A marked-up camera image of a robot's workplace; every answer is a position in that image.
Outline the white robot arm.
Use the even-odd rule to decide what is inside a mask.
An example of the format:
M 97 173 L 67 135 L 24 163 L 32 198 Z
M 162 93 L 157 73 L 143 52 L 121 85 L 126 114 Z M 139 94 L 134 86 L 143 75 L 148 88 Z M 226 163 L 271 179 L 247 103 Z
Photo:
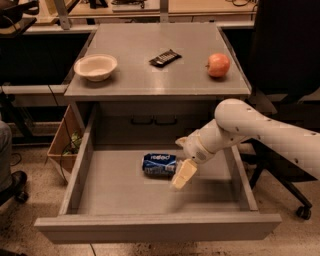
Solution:
M 176 140 L 185 159 L 178 163 L 171 186 L 182 189 L 215 154 L 242 141 L 255 139 L 308 174 L 320 178 L 320 134 L 264 116 L 239 99 L 226 99 L 214 119 L 187 137 Z

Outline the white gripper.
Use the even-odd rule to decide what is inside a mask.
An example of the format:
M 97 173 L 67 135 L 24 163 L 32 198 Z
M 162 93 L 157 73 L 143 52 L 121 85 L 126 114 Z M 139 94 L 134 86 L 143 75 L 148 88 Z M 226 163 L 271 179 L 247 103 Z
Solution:
M 198 130 L 187 137 L 178 138 L 175 144 L 183 147 L 184 154 L 188 158 L 178 163 L 176 173 L 171 181 L 171 186 L 174 189 L 181 190 L 196 173 L 197 164 L 209 161 L 213 154 L 202 145 Z

